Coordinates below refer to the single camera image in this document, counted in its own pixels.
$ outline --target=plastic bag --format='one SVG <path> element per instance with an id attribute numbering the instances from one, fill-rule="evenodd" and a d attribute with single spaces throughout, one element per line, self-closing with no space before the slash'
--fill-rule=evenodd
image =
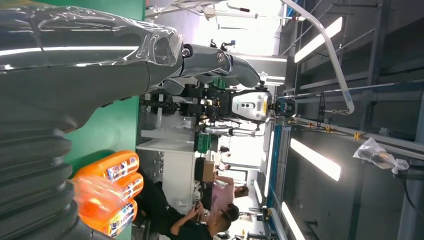
<path id="1" fill-rule="evenodd" d="M 114 182 L 100 176 L 80 176 L 73 179 L 78 214 L 85 218 L 108 221 L 127 201 Z"/>
<path id="2" fill-rule="evenodd" d="M 56 66 L 174 66 L 175 28 L 76 6 L 0 1 L 0 71 Z"/>
<path id="3" fill-rule="evenodd" d="M 387 153 L 372 137 L 356 150 L 353 157 L 367 160 L 381 169 L 391 169 L 394 174 L 398 174 L 399 170 L 407 170 L 409 168 L 406 160 L 395 159 L 392 154 Z"/>

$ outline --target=detergent bottle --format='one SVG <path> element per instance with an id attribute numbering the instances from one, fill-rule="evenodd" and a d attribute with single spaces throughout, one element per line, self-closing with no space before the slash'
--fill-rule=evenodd
<path id="1" fill-rule="evenodd" d="M 137 202 L 134 199 L 130 199 L 129 203 L 103 226 L 103 233 L 115 238 L 136 219 L 137 210 Z"/>
<path id="2" fill-rule="evenodd" d="M 128 203 L 123 198 L 123 188 L 101 176 L 80 175 L 74 177 L 75 201 L 81 218 L 105 222 Z"/>
<path id="3" fill-rule="evenodd" d="M 121 187 L 122 199 L 133 199 L 144 187 L 143 176 L 138 172 L 133 172 L 116 182 Z"/>
<path id="4" fill-rule="evenodd" d="M 134 199 L 130 199 L 129 203 L 119 209 L 115 215 L 107 221 L 85 216 L 80 216 L 80 218 L 90 228 L 115 238 L 125 227 L 136 219 L 137 210 L 137 202 Z"/>
<path id="5" fill-rule="evenodd" d="M 119 151 L 81 168 L 75 174 L 75 177 L 100 176 L 109 181 L 116 182 L 136 172 L 139 169 L 139 165 L 140 160 L 137 153 L 127 150 Z"/>

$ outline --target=green crate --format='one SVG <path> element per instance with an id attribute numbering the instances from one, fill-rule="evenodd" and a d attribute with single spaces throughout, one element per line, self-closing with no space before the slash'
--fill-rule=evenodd
<path id="1" fill-rule="evenodd" d="M 219 89 L 225 89 L 227 87 L 226 82 L 221 77 L 214 77 L 210 84 Z"/>
<path id="2" fill-rule="evenodd" d="M 201 154 L 206 154 L 209 149 L 211 148 L 211 134 L 206 133 L 198 133 L 196 135 L 196 152 L 199 152 Z"/>

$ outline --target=cardboard box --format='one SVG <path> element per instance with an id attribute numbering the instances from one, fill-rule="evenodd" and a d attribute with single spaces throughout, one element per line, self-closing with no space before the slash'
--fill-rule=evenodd
<path id="1" fill-rule="evenodd" d="M 215 177 L 215 162 L 204 161 L 203 165 L 203 182 L 213 182 Z"/>

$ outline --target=desk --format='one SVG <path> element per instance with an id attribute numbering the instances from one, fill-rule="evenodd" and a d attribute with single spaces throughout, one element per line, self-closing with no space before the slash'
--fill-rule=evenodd
<path id="1" fill-rule="evenodd" d="M 38 0 L 56 6 L 77 6 L 144 20 L 145 1 L 125 0 Z M 66 135 L 72 141 L 72 151 L 65 162 L 72 165 L 75 173 L 80 168 L 121 150 L 134 150 L 136 147 L 139 98 L 99 108 L 84 127 Z M 126 227 L 117 240 L 131 239 L 131 226 Z"/>
<path id="2" fill-rule="evenodd" d="M 186 214 L 192 206 L 195 188 L 194 142 L 152 139 L 136 148 L 163 152 L 163 192 L 172 207 Z"/>

